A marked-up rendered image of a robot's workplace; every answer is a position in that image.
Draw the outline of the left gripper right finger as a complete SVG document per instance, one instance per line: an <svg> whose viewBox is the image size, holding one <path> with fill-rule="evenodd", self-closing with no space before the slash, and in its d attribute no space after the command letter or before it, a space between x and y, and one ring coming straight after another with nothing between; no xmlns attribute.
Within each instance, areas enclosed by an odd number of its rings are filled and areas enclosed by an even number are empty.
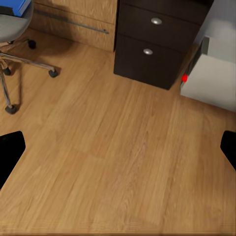
<svg viewBox="0 0 236 236"><path fill-rule="evenodd" d="M224 131L220 148L236 170L236 133Z"/></svg>

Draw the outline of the folder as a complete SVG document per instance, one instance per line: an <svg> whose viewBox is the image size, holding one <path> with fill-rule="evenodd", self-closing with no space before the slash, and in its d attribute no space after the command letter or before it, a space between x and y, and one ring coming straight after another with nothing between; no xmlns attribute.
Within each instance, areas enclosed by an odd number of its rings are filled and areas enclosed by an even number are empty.
<svg viewBox="0 0 236 236"><path fill-rule="evenodd" d="M0 13L22 16L31 0L0 0Z"/></svg>

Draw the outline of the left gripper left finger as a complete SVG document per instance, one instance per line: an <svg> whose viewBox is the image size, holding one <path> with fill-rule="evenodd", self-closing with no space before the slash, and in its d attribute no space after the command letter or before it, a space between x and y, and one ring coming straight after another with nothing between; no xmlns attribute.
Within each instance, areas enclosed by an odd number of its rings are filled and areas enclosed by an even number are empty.
<svg viewBox="0 0 236 236"><path fill-rule="evenodd" d="M0 190L26 149L22 131L0 136Z"/></svg>

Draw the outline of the swivel chair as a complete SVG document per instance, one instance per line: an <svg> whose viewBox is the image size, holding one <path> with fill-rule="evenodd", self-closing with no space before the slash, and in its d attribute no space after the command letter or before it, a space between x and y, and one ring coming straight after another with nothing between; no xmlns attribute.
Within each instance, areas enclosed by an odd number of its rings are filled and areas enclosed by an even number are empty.
<svg viewBox="0 0 236 236"><path fill-rule="evenodd" d="M13 112L16 109L16 106L13 106L10 101L10 97L4 79L4 75L9 76L11 74L10 70L8 69L8 64L5 62L5 60L49 69L48 74L50 75L51 78L54 78L54 76L58 74L57 71L54 70L54 67L52 66L48 66L45 64L33 62L28 59L7 54L7 52L14 49L21 43L25 42L26 40L28 41L29 48L32 49L35 48L35 41L29 39L28 36L15 40L19 36L21 36L25 31L25 29L28 27L32 15L33 15L33 0L31 0L29 6L24 11L21 17L0 13L0 80L5 94L5 99L7 102L5 111L10 114L13 114Z"/></svg>

